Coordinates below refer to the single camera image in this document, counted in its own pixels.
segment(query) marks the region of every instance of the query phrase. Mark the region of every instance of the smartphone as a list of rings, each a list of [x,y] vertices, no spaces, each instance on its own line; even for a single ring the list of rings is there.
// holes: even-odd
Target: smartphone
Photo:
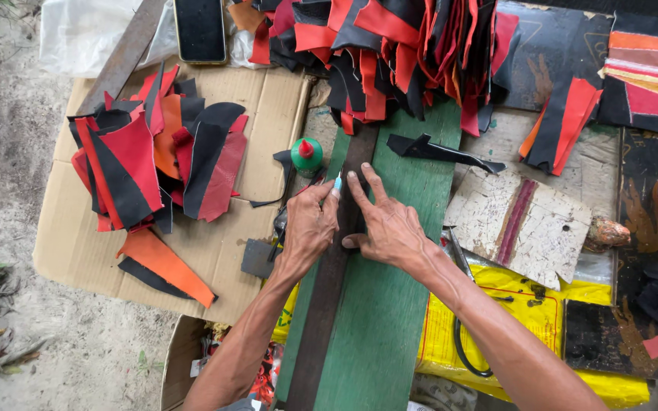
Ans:
[[[197,64],[227,62],[222,0],[175,0],[174,19],[182,61]]]

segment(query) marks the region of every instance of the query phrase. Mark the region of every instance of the sandy ground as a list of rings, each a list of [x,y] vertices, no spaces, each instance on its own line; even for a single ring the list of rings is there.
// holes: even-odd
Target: sandy ground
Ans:
[[[22,374],[0,374],[0,409],[158,409],[161,373],[137,375],[144,350],[163,361],[177,315],[76,290],[37,275],[37,234],[55,139],[70,78],[39,68],[41,1],[0,8],[0,260],[21,279],[0,328],[10,350],[45,334],[56,338]]]

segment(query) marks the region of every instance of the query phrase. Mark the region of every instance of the white label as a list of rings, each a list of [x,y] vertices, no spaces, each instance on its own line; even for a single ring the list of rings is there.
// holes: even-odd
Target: white label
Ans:
[[[189,369],[189,377],[194,378],[197,375],[200,375],[200,361],[201,360],[192,360],[192,368]]]

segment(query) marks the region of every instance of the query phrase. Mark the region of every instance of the hand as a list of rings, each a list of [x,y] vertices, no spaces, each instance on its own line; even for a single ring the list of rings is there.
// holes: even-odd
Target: hand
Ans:
[[[334,180],[320,186],[310,186],[286,204],[287,228],[284,251],[276,262],[287,268],[297,280],[319,259],[332,243],[334,232],[339,230],[336,210],[339,207],[339,190]]]
[[[374,205],[365,196],[354,171],[347,173],[347,182],[365,217],[368,234],[344,237],[342,246],[359,247],[363,257],[398,267],[420,281],[419,276],[428,268],[429,257],[439,250],[438,246],[425,237],[413,207],[388,198],[382,180],[369,163],[362,164],[362,174],[374,192]]]

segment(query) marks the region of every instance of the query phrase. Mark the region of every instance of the red bottle cap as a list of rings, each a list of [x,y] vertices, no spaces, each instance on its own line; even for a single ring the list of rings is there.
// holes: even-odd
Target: red bottle cap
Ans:
[[[314,146],[302,138],[301,143],[298,145],[298,155],[310,159],[314,155]]]

